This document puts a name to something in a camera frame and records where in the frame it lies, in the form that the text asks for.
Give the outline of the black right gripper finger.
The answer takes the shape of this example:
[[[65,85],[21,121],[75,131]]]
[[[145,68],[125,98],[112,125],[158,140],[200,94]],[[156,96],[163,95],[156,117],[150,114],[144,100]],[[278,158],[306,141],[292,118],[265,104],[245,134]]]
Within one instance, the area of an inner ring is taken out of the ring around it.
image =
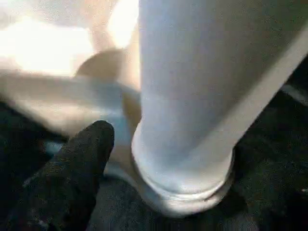
[[[25,183],[10,230],[86,230],[114,140],[113,126],[103,120],[72,137]]]

